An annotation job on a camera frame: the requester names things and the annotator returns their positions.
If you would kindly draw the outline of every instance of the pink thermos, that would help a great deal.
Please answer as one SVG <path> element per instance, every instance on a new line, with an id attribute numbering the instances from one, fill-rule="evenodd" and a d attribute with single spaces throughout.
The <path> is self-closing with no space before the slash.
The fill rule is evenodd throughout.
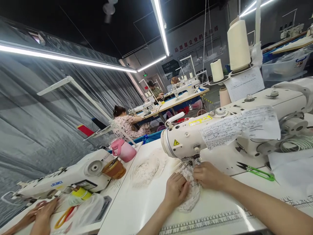
<path id="1" fill-rule="evenodd" d="M 129 162 L 135 156 L 137 151 L 125 140 L 117 139 L 111 143 L 112 155 L 118 156 L 124 162 Z"/>

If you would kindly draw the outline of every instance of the measuring tape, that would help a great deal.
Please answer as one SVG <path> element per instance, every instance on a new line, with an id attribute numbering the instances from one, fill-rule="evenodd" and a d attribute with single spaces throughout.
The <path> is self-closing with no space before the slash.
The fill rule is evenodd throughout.
<path id="1" fill-rule="evenodd" d="M 313 206 L 313 196 L 298 201 L 295 201 L 290 197 L 283 197 L 280 198 L 280 200 L 294 206 L 297 209 Z M 256 219 L 256 217 L 252 215 L 246 208 L 242 209 L 246 216 L 242 216 L 242 211 L 239 210 L 224 211 L 218 214 L 212 214 L 198 219 L 192 219 L 176 224 L 163 226 L 159 232 L 159 235 L 190 234 L 197 231 L 203 231 L 211 228 L 222 227 L 224 225 L 244 222 L 245 220 Z"/>

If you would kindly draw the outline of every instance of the gray curtain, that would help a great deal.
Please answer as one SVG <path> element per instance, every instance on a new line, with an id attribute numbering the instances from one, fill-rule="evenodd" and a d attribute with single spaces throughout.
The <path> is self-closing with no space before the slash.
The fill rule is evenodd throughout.
<path id="1" fill-rule="evenodd" d="M 118 64 L 116 58 L 41 33 L 46 48 Z M 43 47 L 27 32 L 0 21 L 0 40 Z M 0 52 L 0 188 L 1 195 L 27 182 L 76 163 L 114 138 L 84 141 L 76 127 L 98 128 L 91 118 L 109 124 L 101 113 L 70 84 L 42 97 L 36 93 L 72 76 L 112 116 L 114 105 L 133 108 L 142 99 L 124 72 L 73 65 Z M 0 201 L 0 224 L 22 206 Z"/>

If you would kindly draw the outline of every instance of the black ceiling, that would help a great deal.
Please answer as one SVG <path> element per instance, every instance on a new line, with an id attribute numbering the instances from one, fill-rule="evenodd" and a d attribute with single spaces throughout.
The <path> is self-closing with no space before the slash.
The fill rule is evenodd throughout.
<path id="1" fill-rule="evenodd" d="M 168 31 L 204 14 L 206 0 L 160 1 Z M 149 42 L 159 37 L 151 0 L 119 0 L 115 4 L 116 10 L 110 24 L 104 22 L 105 14 L 102 6 L 106 2 L 107 0 L 1 1 L 0 15 L 62 39 L 90 47 L 77 30 L 78 28 L 95 50 L 117 58 L 144 45 L 144 39 Z M 222 7 L 226 0 L 210 0 L 209 2 L 211 7 Z"/>

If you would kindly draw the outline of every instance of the human hand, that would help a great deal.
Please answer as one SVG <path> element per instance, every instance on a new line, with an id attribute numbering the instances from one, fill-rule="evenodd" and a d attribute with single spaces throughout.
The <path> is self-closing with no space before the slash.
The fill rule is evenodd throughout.
<path id="1" fill-rule="evenodd" d="M 196 165 L 193 169 L 193 178 L 204 188 L 217 191 L 223 191 L 234 180 L 230 176 L 220 172 L 210 162 L 202 162 L 200 165 Z"/>
<path id="2" fill-rule="evenodd" d="M 166 183 L 166 192 L 164 204 L 166 207 L 174 210 L 186 198 L 189 190 L 190 182 L 180 173 L 173 173 Z"/>
<path id="3" fill-rule="evenodd" d="M 55 198 L 48 202 L 43 208 L 41 208 L 36 214 L 36 220 L 49 219 L 58 204 L 58 200 L 58 198 Z"/>
<path id="4" fill-rule="evenodd" d="M 47 205 L 46 201 L 39 202 L 32 210 L 30 210 L 16 225 L 17 230 L 21 230 L 31 224 L 36 219 L 36 214 L 38 211 Z"/>

